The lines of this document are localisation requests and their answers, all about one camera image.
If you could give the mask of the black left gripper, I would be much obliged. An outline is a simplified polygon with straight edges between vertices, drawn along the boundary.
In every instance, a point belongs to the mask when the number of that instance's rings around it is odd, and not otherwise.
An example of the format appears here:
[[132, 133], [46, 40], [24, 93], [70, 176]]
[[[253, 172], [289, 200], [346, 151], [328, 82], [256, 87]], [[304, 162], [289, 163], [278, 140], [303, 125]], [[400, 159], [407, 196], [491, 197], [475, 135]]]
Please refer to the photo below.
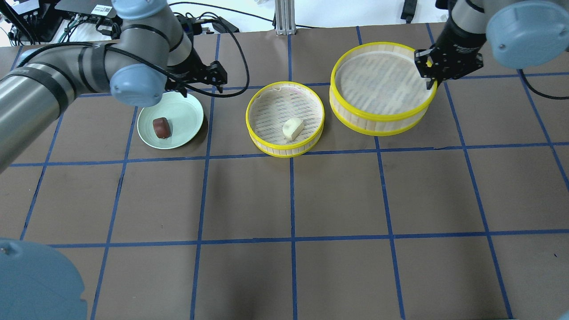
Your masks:
[[[208, 65], [201, 61], [185, 61], [175, 66], [168, 66], [167, 71], [185, 84], [202, 83], [214, 86], [219, 94], [224, 91], [228, 83], [228, 74], [222, 64], [215, 60]], [[187, 88], [179, 85], [179, 93], [186, 98]]]

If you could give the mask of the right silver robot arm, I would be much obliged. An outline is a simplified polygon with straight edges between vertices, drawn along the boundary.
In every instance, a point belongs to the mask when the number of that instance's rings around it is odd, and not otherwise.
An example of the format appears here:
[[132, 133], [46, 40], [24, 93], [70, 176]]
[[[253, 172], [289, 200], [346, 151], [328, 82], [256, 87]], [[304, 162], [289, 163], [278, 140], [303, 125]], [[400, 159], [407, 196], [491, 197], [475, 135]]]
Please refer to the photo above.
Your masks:
[[545, 64], [568, 49], [566, 0], [437, 0], [435, 7], [448, 11], [445, 26], [431, 47], [414, 53], [427, 89], [481, 69], [486, 43], [500, 65], [516, 70]]

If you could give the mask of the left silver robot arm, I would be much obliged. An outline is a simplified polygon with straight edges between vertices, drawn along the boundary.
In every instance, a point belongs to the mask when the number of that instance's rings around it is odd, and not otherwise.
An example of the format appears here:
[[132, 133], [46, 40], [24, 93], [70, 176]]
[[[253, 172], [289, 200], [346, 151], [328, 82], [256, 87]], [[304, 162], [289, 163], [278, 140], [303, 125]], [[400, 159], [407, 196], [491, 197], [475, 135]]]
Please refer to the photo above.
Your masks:
[[[114, 0], [123, 21], [117, 43], [69, 42], [31, 52], [1, 79], [4, 171], [78, 96], [110, 93], [123, 104], [152, 107], [166, 90], [228, 82], [218, 61], [202, 63], [165, 0]], [[1, 239], [3, 320], [84, 320], [83, 280], [69, 259], [38, 243]]]

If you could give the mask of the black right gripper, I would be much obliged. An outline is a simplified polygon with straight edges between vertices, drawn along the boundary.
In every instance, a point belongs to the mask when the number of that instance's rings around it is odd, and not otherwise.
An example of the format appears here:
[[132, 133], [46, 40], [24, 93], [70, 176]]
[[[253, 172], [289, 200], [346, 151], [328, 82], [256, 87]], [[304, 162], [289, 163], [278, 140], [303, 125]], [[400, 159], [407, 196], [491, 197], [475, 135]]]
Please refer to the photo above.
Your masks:
[[414, 51], [415, 66], [420, 76], [428, 79], [427, 90], [481, 69], [484, 66], [480, 53], [483, 45], [484, 34], [469, 32], [455, 22], [447, 22], [431, 47]]

